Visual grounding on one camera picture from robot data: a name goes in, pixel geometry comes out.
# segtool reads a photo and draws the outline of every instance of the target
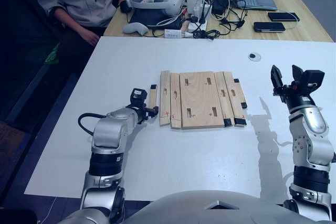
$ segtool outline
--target power strip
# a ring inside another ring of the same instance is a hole
[[[192,33],[193,31],[195,31],[196,29],[198,29],[198,26],[200,27],[201,30],[206,30],[206,25],[208,23],[208,19],[211,15],[211,5],[206,4],[204,6],[204,13],[208,13],[208,15],[205,17],[205,23],[204,24],[200,24],[199,22],[197,23],[189,23],[188,25],[188,32]],[[200,6],[196,6],[194,8],[194,16],[196,16],[198,19],[201,18],[202,16],[202,11],[203,11],[203,4],[201,4]]]
[[[206,25],[208,24],[208,21],[206,20],[204,24],[200,23],[189,23],[188,25],[188,33],[193,33],[196,29],[198,29],[198,26],[201,30],[206,30]]]

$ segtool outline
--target black smartphone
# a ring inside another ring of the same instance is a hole
[[[296,13],[291,14],[293,14],[297,20],[289,13],[268,13],[268,17],[272,21],[300,21]]]
[[[265,33],[281,33],[286,30],[280,22],[254,22],[253,26],[255,31]]]

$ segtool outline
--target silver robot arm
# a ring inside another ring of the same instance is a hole
[[[146,108],[145,90],[133,89],[131,104],[106,116],[85,113],[78,119],[82,129],[92,135],[90,168],[85,174],[80,210],[72,213],[61,224],[119,223],[124,214],[122,161],[127,137],[137,124],[158,113],[158,107]],[[87,116],[100,118],[93,132],[81,124]]]
[[[289,128],[293,137],[294,181],[289,187],[292,200],[284,207],[312,220],[331,220],[331,195],[328,193],[330,164],[335,162],[329,127],[310,97],[321,86],[324,73],[303,72],[293,65],[294,81],[282,85],[280,70],[273,66],[271,79],[274,95],[289,109]]]

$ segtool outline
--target wooden panel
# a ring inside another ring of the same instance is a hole
[[[238,96],[238,91],[236,89],[235,82],[231,72],[223,72],[225,83],[230,97],[230,102],[232,105],[233,114],[235,117],[235,124],[239,126],[245,126],[246,120],[242,105],[240,103],[240,98]]]
[[[225,127],[232,126],[235,124],[235,120],[223,72],[216,72],[215,79],[216,79],[216,86],[220,107],[222,108],[224,126]]]
[[[296,28],[288,29],[284,33],[257,33],[253,29],[254,22],[269,22],[267,11],[265,10],[249,10],[245,18],[245,24],[229,35],[220,36],[221,39],[275,39],[275,40],[303,40],[303,41],[326,41],[333,42],[328,33],[323,29],[318,20],[309,11],[308,7],[302,0],[274,0],[279,9],[290,12],[295,12],[301,19]],[[241,10],[234,8],[236,12],[241,13]],[[230,14],[228,20],[237,20],[234,14]],[[136,36],[134,34],[124,34],[122,27],[127,24],[127,16],[120,12],[118,8],[112,21],[107,27],[105,36]],[[286,27],[294,25],[294,22],[285,22]],[[219,25],[217,20],[210,18],[206,30],[216,29],[221,33],[226,32],[223,26]],[[162,34],[162,31],[157,31],[157,35]]]
[[[160,78],[160,126],[170,123],[170,72],[161,72]]]
[[[234,79],[235,82],[235,86],[236,86],[236,90],[237,90],[237,95],[239,97],[240,103],[241,103],[241,107],[243,109],[247,108],[247,103],[246,103],[246,99],[243,93],[243,89],[242,86],[240,85],[239,79]]]
[[[148,108],[154,108],[156,106],[156,96],[157,96],[157,89],[158,85],[152,84],[151,89],[149,90],[149,103]]]
[[[213,72],[180,73],[182,128],[223,127]]]
[[[180,129],[182,127],[182,116],[180,75],[178,73],[170,74],[170,105],[171,126],[172,128]]]

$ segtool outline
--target white table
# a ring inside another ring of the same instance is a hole
[[[261,55],[260,62],[247,58]],[[245,128],[173,130],[159,120],[138,126],[124,157],[127,200],[156,200],[184,190],[222,189],[273,203],[289,197],[293,161],[288,110],[272,96],[270,70],[292,81],[291,65],[320,69],[312,94],[335,139],[336,46],[327,42],[102,37],[77,83],[26,188],[26,194],[79,198],[91,139],[78,125],[84,112],[106,114],[129,104],[133,88],[160,84],[160,72],[232,71],[248,109]],[[93,129],[96,120],[85,119]],[[336,167],[329,192],[336,202]]]

